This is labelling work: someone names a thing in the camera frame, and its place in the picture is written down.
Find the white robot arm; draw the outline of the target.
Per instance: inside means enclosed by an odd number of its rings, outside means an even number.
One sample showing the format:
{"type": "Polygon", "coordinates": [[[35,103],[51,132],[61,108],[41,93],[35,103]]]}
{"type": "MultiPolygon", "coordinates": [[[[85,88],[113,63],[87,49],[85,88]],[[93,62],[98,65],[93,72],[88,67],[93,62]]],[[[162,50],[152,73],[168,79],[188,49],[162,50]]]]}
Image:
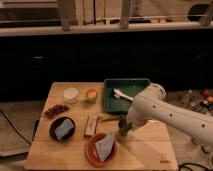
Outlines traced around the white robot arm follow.
{"type": "Polygon", "coordinates": [[[164,101],[165,89],[151,83],[134,98],[127,114],[133,130],[156,119],[213,147],[213,117],[171,105],[164,101]]]}

